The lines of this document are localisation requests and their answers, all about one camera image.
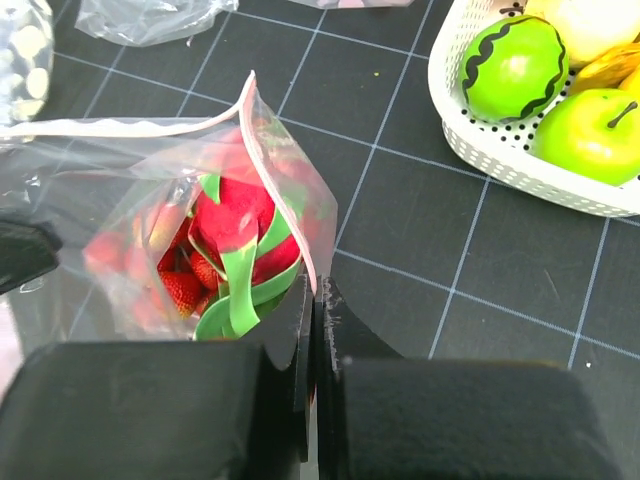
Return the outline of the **red lychee bunch with leaves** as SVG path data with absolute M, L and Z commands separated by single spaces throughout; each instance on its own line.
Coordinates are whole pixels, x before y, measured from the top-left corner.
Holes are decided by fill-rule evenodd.
M 133 284 L 120 297 L 145 330 L 169 320 L 171 309 L 182 321 L 200 318 L 220 297 L 224 283 L 189 241 L 193 219 L 186 203 L 158 203 L 96 234 L 83 250 L 91 273 L 115 274 Z

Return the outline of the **clear zip bag pink zipper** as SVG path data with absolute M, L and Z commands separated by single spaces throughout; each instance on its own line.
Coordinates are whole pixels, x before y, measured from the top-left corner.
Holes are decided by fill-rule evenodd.
M 336 198 L 254 76 L 209 118 L 58 119 L 2 129 L 1 220 L 50 222 L 63 242 L 55 270 L 1 294 L 3 386 L 49 344 L 196 340 L 200 318 L 182 321 L 174 309 L 159 328 L 138 326 L 120 297 L 133 284 L 91 273 L 83 250 L 158 203 L 186 203 L 194 213 L 206 174 L 264 187 L 300 247 L 296 279 L 317 286 L 330 273 Z

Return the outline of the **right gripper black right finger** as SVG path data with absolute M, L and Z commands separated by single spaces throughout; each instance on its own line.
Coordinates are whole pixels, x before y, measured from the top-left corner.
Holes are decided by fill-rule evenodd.
M 616 479 L 593 403 L 569 371 L 512 360 L 406 358 L 318 283 L 323 479 Z

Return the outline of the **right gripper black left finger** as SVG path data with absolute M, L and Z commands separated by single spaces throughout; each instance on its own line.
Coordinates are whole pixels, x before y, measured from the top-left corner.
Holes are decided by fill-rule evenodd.
M 56 343 L 1 403 L 5 479 L 296 479 L 313 294 L 298 277 L 236 341 Z

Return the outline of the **pink dragon fruit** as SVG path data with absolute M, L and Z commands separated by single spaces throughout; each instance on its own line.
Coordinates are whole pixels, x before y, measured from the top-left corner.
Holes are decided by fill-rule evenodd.
M 302 255 L 280 210 L 260 185 L 206 174 L 188 239 L 218 273 L 218 298 L 195 327 L 196 340 L 237 339 L 276 308 Z

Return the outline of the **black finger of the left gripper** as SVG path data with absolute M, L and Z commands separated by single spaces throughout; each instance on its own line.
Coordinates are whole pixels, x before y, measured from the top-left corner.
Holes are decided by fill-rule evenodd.
M 63 242 L 50 222 L 1 220 L 1 294 L 59 266 Z

